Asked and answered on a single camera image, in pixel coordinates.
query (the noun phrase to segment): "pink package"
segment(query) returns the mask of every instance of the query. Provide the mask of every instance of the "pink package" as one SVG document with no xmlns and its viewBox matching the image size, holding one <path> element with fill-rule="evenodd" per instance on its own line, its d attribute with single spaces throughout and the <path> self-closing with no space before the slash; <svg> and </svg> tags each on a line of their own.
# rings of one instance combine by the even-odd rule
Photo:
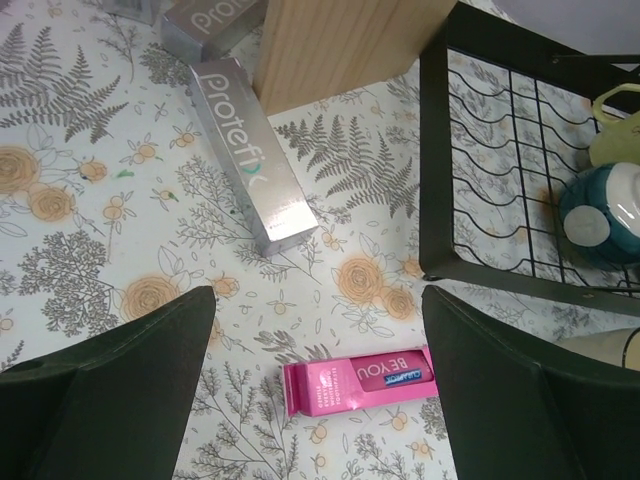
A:
<svg viewBox="0 0 640 480">
<path fill-rule="evenodd" d="M 288 415 L 310 417 L 438 395 L 429 349 L 285 365 Z"/>
</svg>

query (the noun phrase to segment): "teal bowl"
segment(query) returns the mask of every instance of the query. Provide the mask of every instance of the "teal bowl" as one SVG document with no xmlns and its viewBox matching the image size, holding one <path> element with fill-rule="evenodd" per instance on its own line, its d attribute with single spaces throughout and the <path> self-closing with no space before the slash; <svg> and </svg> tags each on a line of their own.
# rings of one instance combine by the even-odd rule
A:
<svg viewBox="0 0 640 480">
<path fill-rule="evenodd" d="M 616 163 L 582 172 L 558 209 L 571 246 L 601 270 L 640 266 L 640 166 Z"/>
</svg>

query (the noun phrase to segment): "yellow object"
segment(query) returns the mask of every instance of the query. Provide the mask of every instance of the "yellow object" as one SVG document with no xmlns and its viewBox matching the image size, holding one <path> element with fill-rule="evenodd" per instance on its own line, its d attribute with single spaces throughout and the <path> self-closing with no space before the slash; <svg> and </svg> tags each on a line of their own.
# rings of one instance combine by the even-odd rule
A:
<svg viewBox="0 0 640 480">
<path fill-rule="evenodd" d="M 621 119 L 602 111 L 604 102 L 619 92 L 640 93 L 640 85 L 625 83 L 600 95 L 593 102 L 593 116 L 602 124 L 589 147 L 594 167 L 607 163 L 629 162 L 640 165 L 640 112 Z"/>
</svg>

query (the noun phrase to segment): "metal grid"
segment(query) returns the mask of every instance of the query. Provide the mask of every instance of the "metal grid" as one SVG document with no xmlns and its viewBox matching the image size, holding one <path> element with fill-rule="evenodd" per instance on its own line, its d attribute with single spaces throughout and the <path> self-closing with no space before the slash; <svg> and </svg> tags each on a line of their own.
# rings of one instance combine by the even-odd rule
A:
<svg viewBox="0 0 640 480">
<path fill-rule="evenodd" d="M 572 56 L 579 61 L 570 65 Z M 420 263 L 427 277 L 640 315 L 636 272 L 584 263 L 557 219 L 558 198 L 588 168 L 598 133 L 587 98 L 633 72 L 585 61 L 462 4 L 421 65 Z M 616 106 L 636 111 L 634 102 L 618 98 Z"/>
<path fill-rule="evenodd" d="M 470 60 L 455 52 L 452 58 Z M 449 67 L 456 252 L 467 261 L 562 283 L 639 287 L 634 272 L 603 272 L 583 263 L 558 225 L 557 201 L 588 168 L 588 144 L 599 131 L 590 102 L 473 62 L 466 73 L 451 61 Z M 573 108 L 563 112 L 565 102 Z M 479 138 L 483 133 L 491 139 Z"/>
</svg>

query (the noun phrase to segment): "floral tablecloth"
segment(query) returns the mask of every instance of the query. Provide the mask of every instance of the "floral tablecloth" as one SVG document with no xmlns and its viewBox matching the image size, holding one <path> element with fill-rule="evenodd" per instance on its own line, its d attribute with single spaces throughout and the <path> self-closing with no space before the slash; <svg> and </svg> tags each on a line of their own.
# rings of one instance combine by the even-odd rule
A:
<svg viewBox="0 0 640 480">
<path fill-rule="evenodd" d="M 417 63 L 270 118 L 321 227 L 264 259 L 158 22 L 108 15 L 100 0 L 0 10 L 0 370 L 212 285 L 218 311 L 175 479 L 455 478 L 437 398 L 287 419 L 278 380 L 283 363 L 423 342 Z M 232 52 L 249 72 L 260 33 Z M 345 152 L 384 167 L 379 195 L 340 182 Z M 633 323 L 442 285 L 547 339 Z"/>
</svg>

